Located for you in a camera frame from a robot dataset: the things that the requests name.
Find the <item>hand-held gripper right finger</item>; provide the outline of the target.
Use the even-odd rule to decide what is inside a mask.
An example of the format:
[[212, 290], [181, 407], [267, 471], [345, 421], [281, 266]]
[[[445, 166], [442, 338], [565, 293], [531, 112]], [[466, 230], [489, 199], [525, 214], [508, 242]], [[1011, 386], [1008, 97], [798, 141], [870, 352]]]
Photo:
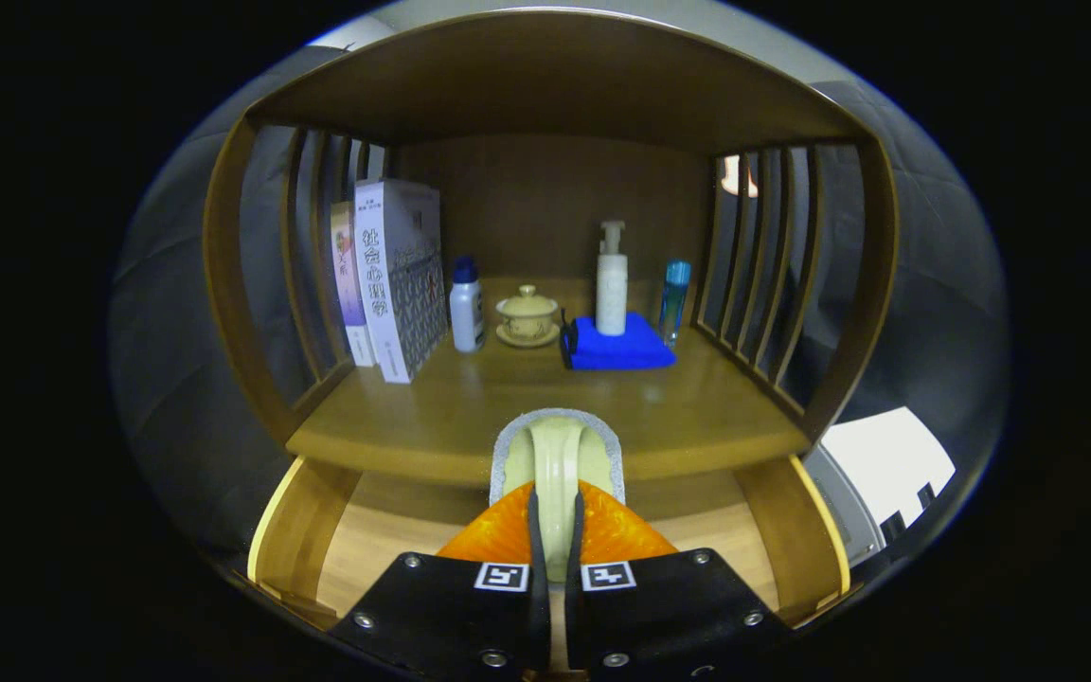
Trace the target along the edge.
[[564, 582], [567, 665], [589, 677], [753, 677], [794, 631], [714, 548], [594, 561], [594, 538], [634, 540], [644, 521], [599, 487], [573, 501]]

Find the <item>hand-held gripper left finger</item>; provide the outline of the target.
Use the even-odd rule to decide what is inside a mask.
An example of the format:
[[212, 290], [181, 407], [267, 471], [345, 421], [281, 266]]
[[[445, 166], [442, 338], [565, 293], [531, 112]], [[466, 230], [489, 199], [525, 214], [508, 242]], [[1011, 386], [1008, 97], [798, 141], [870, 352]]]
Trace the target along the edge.
[[382, 677], [536, 677], [551, 655], [533, 484], [361, 482], [329, 557], [352, 597], [329, 638]]

